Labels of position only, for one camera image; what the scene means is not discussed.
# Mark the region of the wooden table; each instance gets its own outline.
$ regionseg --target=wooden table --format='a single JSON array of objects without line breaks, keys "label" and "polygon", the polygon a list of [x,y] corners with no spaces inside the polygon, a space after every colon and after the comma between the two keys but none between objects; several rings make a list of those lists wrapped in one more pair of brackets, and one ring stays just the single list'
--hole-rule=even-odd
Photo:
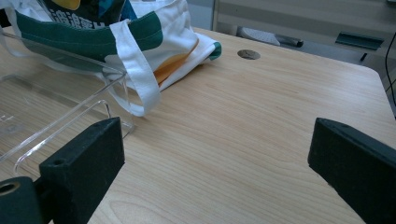
[{"label": "wooden table", "polygon": [[[317,117],[396,147],[378,74],[204,30],[222,56],[163,91],[124,140],[90,223],[362,223],[307,155]],[[260,53],[245,60],[240,49]]]}]

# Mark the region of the tote bag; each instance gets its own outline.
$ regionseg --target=tote bag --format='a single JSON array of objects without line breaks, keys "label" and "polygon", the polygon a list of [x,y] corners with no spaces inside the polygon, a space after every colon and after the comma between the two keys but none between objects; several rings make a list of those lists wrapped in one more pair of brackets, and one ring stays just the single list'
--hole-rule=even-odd
[{"label": "tote bag", "polygon": [[185,0],[130,2],[136,20],[102,29],[80,29],[91,24],[62,13],[54,16],[69,20],[69,24],[53,22],[36,0],[1,0],[0,8],[6,9],[15,35],[126,71],[127,86],[137,92],[141,103],[122,106],[144,116],[159,103],[160,91],[198,64],[217,59],[221,44],[192,30]]}]

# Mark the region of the clear plastic container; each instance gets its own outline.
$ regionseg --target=clear plastic container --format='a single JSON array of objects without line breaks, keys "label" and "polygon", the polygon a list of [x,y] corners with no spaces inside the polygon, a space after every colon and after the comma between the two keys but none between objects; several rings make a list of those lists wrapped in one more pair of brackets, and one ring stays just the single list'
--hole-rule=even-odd
[{"label": "clear plastic container", "polygon": [[133,130],[125,73],[0,35],[11,49],[0,47],[0,180],[37,179],[39,163],[97,121],[120,117],[123,136]]}]

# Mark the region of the white wall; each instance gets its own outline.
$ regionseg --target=white wall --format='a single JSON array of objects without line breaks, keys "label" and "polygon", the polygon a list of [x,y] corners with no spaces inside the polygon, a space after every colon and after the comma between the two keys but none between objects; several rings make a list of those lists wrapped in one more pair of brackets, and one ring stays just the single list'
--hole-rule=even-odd
[{"label": "white wall", "polygon": [[215,0],[187,0],[187,2],[192,26],[212,30]]}]

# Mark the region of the circular hole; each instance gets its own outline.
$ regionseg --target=circular hole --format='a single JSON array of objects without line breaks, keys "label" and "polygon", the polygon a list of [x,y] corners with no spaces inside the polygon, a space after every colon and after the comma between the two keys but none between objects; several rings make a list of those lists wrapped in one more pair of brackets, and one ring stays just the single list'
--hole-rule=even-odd
[{"label": "circular hole", "polygon": [[64,164],[64,159],[59,159],[53,162],[54,165],[62,165]]},{"label": "circular hole", "polygon": [[9,194],[16,190],[20,186],[20,183],[15,182],[15,183],[6,183],[2,186],[0,186],[0,196]]},{"label": "circular hole", "polygon": [[238,51],[238,55],[239,57],[248,60],[257,60],[261,57],[260,53],[251,49],[241,49]]}]

